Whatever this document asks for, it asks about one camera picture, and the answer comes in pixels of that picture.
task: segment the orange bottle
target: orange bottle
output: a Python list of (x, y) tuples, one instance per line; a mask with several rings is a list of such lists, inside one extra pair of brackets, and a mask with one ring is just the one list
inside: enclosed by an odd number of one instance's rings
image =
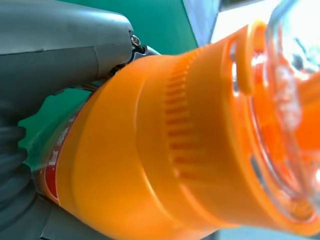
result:
[(282, 54), (265, 44), (266, 27), (123, 68), (57, 127), (38, 183), (117, 240), (199, 240), (238, 225), (318, 232), (320, 172), (301, 154), (320, 147), (309, 135), (318, 75), (291, 91), (274, 71)]

